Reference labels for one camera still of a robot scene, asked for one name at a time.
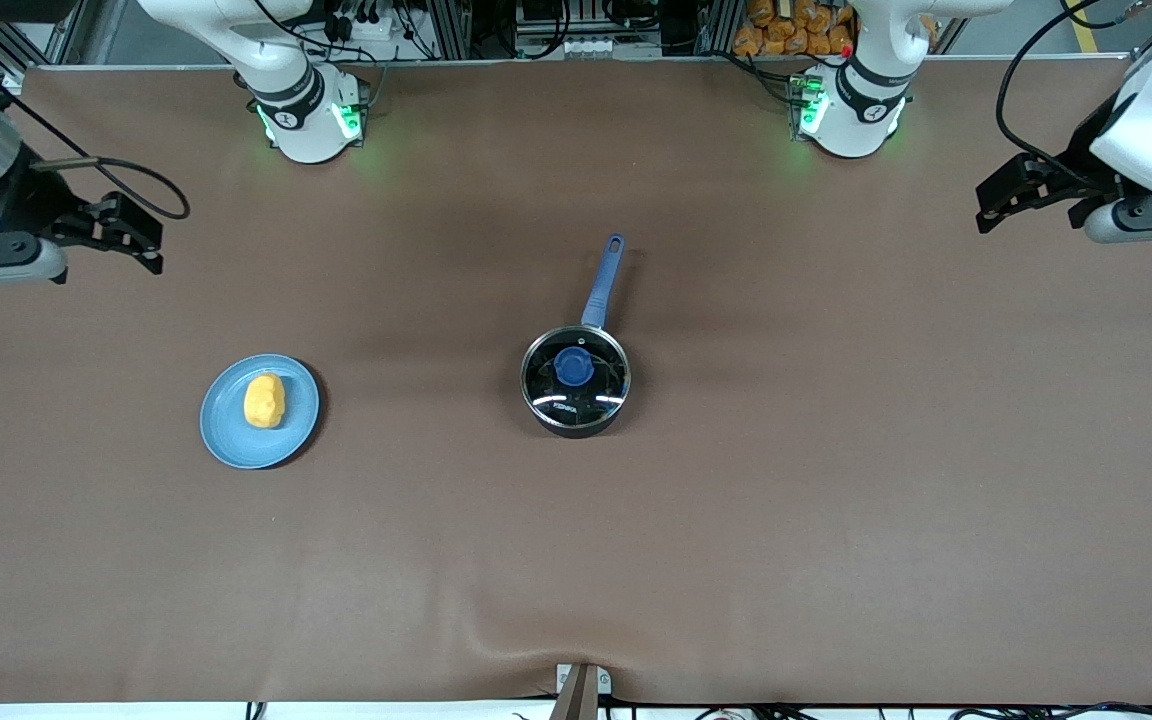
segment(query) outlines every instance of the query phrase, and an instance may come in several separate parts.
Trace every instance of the table surface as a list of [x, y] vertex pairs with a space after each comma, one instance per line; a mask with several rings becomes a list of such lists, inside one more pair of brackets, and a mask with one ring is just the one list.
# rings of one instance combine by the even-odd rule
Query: table surface
[[[0, 287], [0, 702], [530, 696], [571, 660], [641, 702], [1152, 702], [1152, 245], [975, 232], [1002, 68], [927, 65], [859, 161], [727, 65], [396, 69], [320, 167], [228, 73], [32, 71], [196, 213], [161, 276]], [[1011, 121], [1056, 149], [1123, 68], [1026, 63]], [[613, 232], [634, 389], [564, 441], [518, 364]], [[197, 416], [257, 353], [329, 407], [253, 473]]]

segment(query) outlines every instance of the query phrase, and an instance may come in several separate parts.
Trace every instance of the blue lid knob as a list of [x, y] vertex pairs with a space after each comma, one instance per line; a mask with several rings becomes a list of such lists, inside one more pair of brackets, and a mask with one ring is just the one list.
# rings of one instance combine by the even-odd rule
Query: blue lid knob
[[564, 347], [554, 357], [554, 373], [567, 387], [579, 387], [594, 377], [594, 361], [584, 347]]

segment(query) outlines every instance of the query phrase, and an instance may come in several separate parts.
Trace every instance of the blue handle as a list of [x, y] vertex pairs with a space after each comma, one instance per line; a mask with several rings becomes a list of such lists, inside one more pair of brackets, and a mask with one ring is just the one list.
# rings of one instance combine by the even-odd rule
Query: blue handle
[[623, 250], [626, 250], [626, 238], [617, 234], [607, 238], [607, 247], [602, 250], [602, 263], [598, 264], [594, 289], [589, 291], [589, 301], [585, 301], [585, 311], [579, 316], [579, 324], [600, 329], [607, 324], [607, 302], [612, 300], [612, 286], [616, 283], [616, 270], [621, 268]]

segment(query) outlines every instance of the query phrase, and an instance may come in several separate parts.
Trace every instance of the plate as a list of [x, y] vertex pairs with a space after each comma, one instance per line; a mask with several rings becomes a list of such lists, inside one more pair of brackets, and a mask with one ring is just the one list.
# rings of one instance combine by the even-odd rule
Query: plate
[[[287, 411], [278, 427], [253, 429], [243, 415], [247, 385], [274, 373], [287, 391]], [[319, 384], [300, 361], [287, 355], [252, 355], [229, 365], [202, 399], [198, 430], [215, 460], [238, 470], [278, 465], [305, 445], [319, 420]]]

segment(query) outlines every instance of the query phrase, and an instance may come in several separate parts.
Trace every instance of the brown table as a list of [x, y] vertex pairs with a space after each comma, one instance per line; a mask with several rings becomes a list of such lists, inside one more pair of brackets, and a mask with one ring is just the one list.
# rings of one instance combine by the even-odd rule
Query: brown table
[[[1123, 67], [1026, 65], [1011, 119], [1058, 149]], [[323, 167], [228, 73], [29, 74], [197, 210], [162, 276], [0, 287], [0, 702], [524, 696], [582, 659], [642, 702], [1152, 702], [1152, 245], [978, 236], [1001, 70], [929, 65], [842, 161], [727, 65], [401, 69]], [[613, 232], [635, 387], [563, 441], [517, 367]], [[329, 410], [244, 473], [198, 404], [262, 351]]]

